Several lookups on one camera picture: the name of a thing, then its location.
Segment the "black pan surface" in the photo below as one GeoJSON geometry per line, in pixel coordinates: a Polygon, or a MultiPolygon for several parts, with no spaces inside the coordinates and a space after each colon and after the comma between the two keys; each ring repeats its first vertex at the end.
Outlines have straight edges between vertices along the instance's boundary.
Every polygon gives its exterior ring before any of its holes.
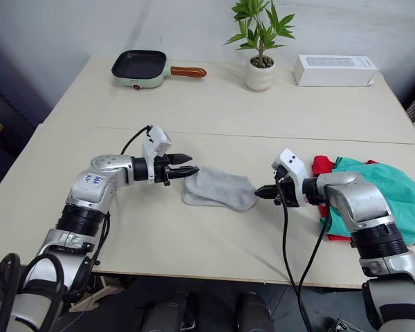
{"type": "Polygon", "coordinates": [[[159,76],[166,65],[166,54],[158,50],[127,50],[112,67],[116,77],[148,80],[159,76]]]}

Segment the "white table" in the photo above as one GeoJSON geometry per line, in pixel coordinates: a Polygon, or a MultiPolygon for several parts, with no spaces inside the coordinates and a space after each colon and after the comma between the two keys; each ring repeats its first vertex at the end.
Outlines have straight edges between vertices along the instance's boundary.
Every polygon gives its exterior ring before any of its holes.
{"type": "MultiPolygon", "coordinates": [[[[131,137],[126,129],[40,125],[0,184],[0,259],[18,252],[27,264],[60,216],[75,177],[92,157],[117,154],[131,137]]],[[[314,155],[373,158],[405,171],[415,180],[415,145],[169,133],[169,153],[248,176],[255,186],[272,183],[270,164],[291,148],[306,165],[314,155]]],[[[140,155],[140,142],[129,154],[140,155]]],[[[177,275],[286,283],[282,263],[282,212],[259,200],[247,212],[188,206],[182,180],[170,187],[136,183],[122,188],[111,206],[111,233],[95,269],[112,273],[177,275]]],[[[319,233],[316,207],[290,209],[288,256],[298,280],[319,233]]],[[[348,243],[324,241],[307,284],[360,287],[365,280],[358,253],[348,243]]]]}
{"type": "Polygon", "coordinates": [[[283,67],[270,89],[254,92],[243,84],[242,65],[173,62],[201,66],[207,76],[169,77],[135,91],[112,76],[114,62],[90,59],[45,123],[415,144],[415,130],[380,73],[369,87],[296,86],[292,68],[283,67]]]}

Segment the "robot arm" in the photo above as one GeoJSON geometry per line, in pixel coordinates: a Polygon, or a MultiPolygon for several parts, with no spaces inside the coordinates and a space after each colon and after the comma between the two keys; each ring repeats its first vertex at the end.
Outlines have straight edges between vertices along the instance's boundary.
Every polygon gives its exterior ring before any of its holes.
{"type": "MultiPolygon", "coordinates": [[[[273,169],[288,206],[327,202],[341,214],[351,245],[360,253],[362,271],[371,278],[362,285],[362,294],[372,326],[379,329],[387,323],[382,331],[395,331],[392,325],[410,324],[409,331],[415,331],[415,255],[407,249],[380,190],[355,172],[309,178],[303,162],[288,149],[273,169]]],[[[274,185],[255,194],[281,203],[274,185]]]]}
{"type": "Polygon", "coordinates": [[[150,127],[141,158],[103,155],[91,161],[75,179],[57,225],[48,231],[35,260],[20,277],[2,331],[49,331],[63,302],[76,302],[83,296],[99,250],[98,228],[108,221],[117,190],[137,181],[167,186],[173,178],[197,173],[197,167],[169,166],[192,159],[185,154],[165,154],[170,145],[163,130],[150,127]]]}

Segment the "floor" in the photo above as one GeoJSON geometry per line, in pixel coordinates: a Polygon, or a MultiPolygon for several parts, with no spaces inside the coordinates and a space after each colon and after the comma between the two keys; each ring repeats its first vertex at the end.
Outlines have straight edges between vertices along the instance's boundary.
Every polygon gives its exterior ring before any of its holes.
{"type": "MultiPolygon", "coordinates": [[[[290,286],[139,276],[124,292],[103,299],[100,307],[83,313],[66,331],[134,332],[133,320],[136,312],[139,313],[139,309],[148,302],[168,299],[175,291],[198,294],[198,332],[234,331],[235,301],[240,293],[246,291],[256,292],[264,298],[272,312],[277,332],[306,330],[298,311],[297,299],[290,286]]],[[[336,318],[349,321],[364,332],[375,331],[365,316],[360,291],[323,292],[322,288],[305,288],[302,294],[315,331],[327,331],[329,324],[336,318]]],[[[64,332],[62,329],[79,315],[80,313],[63,315],[53,330],[64,332]]]]}

